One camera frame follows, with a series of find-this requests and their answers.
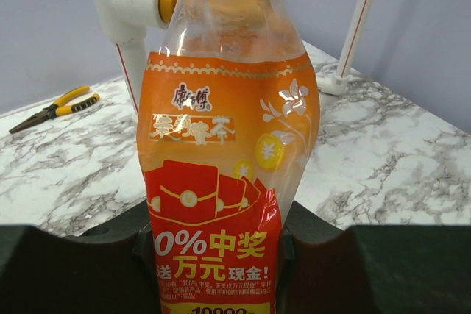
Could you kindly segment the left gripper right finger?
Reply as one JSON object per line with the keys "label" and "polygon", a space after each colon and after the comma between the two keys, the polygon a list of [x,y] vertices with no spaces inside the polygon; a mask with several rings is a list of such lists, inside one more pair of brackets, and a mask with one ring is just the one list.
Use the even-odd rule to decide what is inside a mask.
{"label": "left gripper right finger", "polygon": [[341,230],[293,203],[280,236],[278,313],[468,313],[468,226]]}

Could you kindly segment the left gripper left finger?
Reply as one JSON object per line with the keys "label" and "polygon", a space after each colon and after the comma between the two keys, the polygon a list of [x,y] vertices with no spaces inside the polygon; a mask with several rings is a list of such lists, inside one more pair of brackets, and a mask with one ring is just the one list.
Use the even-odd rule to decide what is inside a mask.
{"label": "left gripper left finger", "polygon": [[2,313],[160,313],[146,202],[59,237],[1,226]]}

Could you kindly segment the orange label tea bottle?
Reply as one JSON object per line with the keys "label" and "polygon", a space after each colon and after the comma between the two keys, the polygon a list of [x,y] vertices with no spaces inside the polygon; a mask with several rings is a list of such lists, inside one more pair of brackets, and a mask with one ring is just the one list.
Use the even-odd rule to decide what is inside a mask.
{"label": "orange label tea bottle", "polygon": [[275,311],[280,233],[319,114],[282,0],[177,0],[137,130],[163,313]]}

